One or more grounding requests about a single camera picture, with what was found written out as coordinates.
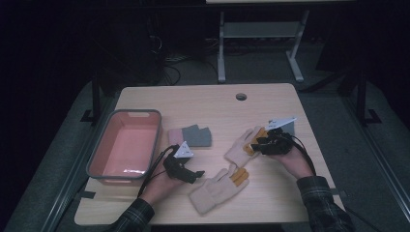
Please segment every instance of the hole in table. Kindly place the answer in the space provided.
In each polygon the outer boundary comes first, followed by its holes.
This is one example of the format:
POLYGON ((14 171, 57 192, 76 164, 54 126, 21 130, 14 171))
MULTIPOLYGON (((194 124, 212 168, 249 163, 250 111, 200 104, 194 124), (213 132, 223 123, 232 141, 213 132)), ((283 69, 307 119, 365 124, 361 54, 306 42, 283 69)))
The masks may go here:
POLYGON ((245 101, 247 99, 247 95, 243 93, 239 93, 236 95, 236 100, 238 101, 245 101))

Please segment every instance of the person's right hand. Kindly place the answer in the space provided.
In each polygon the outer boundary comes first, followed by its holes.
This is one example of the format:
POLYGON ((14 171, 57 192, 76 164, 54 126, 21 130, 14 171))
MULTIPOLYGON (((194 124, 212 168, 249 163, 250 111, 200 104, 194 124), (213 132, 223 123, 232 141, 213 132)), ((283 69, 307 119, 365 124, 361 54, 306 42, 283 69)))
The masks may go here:
POLYGON ((298 180, 304 177, 313 176, 313 172, 307 161, 304 159, 301 151, 295 146, 293 146, 286 155, 272 155, 268 157, 283 164, 286 170, 298 180))

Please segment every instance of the glove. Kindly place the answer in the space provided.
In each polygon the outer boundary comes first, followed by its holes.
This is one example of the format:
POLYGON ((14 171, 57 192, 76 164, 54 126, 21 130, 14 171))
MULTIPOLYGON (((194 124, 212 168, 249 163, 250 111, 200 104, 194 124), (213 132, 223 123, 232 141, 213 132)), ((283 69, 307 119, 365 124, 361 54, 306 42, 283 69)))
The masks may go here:
POLYGON ((247 130, 241 137, 239 137, 224 155, 224 157, 235 163, 238 167, 243 167, 250 159, 257 157, 260 152, 254 152, 251 144, 257 144, 256 138, 267 136, 264 128, 255 127, 253 130, 247 130))
POLYGON ((169 145, 179 144, 187 141, 191 147, 210 147, 212 135, 209 128, 200 129, 197 124, 187 128, 172 129, 168 132, 169 145))
POLYGON ((230 199, 248 184, 248 172, 245 168, 239 168, 230 164, 229 170, 223 168, 217 176, 207 179, 204 184, 190 193, 190 202, 195 210, 204 215, 217 205, 230 199))

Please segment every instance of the hand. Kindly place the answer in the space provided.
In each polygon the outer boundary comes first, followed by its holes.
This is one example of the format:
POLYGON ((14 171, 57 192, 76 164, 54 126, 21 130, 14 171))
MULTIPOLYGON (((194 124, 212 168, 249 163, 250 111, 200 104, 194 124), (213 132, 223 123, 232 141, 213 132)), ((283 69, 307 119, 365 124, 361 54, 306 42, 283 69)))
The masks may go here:
POLYGON ((171 179, 166 174, 165 168, 163 167, 163 160, 158 164, 156 170, 154 171, 152 177, 154 177, 151 182, 147 185, 144 192, 139 198, 145 200, 151 206, 160 202, 166 198, 169 193, 174 189, 182 185, 184 182, 178 179, 171 179))
POLYGON ((283 164, 286 170, 298 180, 304 177, 313 176, 313 172, 310 169, 308 162, 304 159, 301 151, 295 146, 293 146, 286 155, 271 155, 268 157, 283 164))

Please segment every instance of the pink plastic tray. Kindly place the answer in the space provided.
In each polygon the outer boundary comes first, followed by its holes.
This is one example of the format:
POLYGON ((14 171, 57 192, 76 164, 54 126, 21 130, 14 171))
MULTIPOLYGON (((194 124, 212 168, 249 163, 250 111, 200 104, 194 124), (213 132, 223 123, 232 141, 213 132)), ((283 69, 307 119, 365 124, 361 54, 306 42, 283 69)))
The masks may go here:
POLYGON ((161 114, 157 110, 112 112, 88 162, 88 175, 104 184, 132 184, 143 179, 160 134, 161 114))

